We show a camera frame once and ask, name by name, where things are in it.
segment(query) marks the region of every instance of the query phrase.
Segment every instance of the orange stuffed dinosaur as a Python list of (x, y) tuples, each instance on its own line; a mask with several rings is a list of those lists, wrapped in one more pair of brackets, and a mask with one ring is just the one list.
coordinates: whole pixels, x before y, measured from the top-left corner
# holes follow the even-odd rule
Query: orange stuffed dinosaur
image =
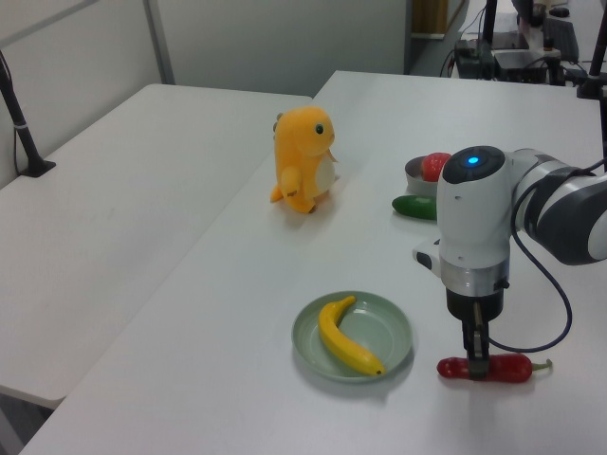
[(336, 159), (329, 150), (335, 140), (331, 118), (320, 107), (299, 107), (279, 115), (274, 128), (278, 183), (270, 202), (284, 198), (292, 209), (312, 213), (314, 198), (335, 181)]

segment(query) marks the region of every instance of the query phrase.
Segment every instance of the plate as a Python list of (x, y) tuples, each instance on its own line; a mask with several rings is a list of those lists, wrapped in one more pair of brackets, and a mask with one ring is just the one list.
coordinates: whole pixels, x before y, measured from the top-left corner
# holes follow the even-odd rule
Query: plate
[[(355, 296), (356, 303), (343, 315), (340, 330), (375, 354), (386, 374), (356, 372), (324, 346), (319, 334), (319, 313), (330, 301)], [(379, 380), (394, 371), (407, 357), (413, 344), (411, 324), (405, 314), (389, 300), (359, 291), (340, 291), (309, 303), (293, 323), (291, 338), (295, 351), (314, 372), (341, 382)]]

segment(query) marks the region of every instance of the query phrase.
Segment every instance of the black pole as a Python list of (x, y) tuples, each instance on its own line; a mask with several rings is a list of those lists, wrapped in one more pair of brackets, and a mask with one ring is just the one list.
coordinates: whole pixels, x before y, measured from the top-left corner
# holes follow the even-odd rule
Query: black pole
[(493, 43), (493, 28), (495, 27), (495, 15), (497, 13), (497, 0), (487, 0), (485, 4), (485, 24), (483, 25), (483, 40), (489, 44)]
[(603, 19), (600, 22), (598, 30), (597, 45), (595, 53), (592, 56), (590, 64), (590, 73), (588, 79), (578, 87), (578, 98), (587, 100), (598, 100), (602, 92), (602, 82), (600, 80), (600, 68), (603, 65), (605, 49), (607, 48), (607, 9), (603, 11)]
[(10, 117), (28, 156), (28, 168), (22, 172), (22, 175), (39, 177), (54, 168), (55, 163), (44, 161), (40, 157), (40, 154), (38, 154), (34, 139), (29, 132), (28, 123), (23, 116), (19, 101), (17, 101), (15, 92), (12, 89), (12, 80), (9, 76), (9, 69), (5, 67), (4, 57), (0, 59), (0, 91), (2, 91), (2, 97), (9, 108)]

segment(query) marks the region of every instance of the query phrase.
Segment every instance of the cucumber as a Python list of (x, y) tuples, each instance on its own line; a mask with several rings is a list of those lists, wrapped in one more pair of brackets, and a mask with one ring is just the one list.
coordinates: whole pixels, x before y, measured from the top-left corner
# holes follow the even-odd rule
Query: cucumber
[(398, 196), (392, 201), (396, 213), (422, 220), (436, 220), (436, 198), (430, 196)]

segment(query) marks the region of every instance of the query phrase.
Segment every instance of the chili pepper stem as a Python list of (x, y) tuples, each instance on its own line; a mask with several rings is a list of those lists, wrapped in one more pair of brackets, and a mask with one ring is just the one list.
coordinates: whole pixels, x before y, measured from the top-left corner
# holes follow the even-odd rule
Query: chili pepper stem
[(545, 370), (546, 368), (552, 368), (552, 360), (546, 359), (546, 363), (532, 363), (531, 370), (536, 372), (537, 370)]

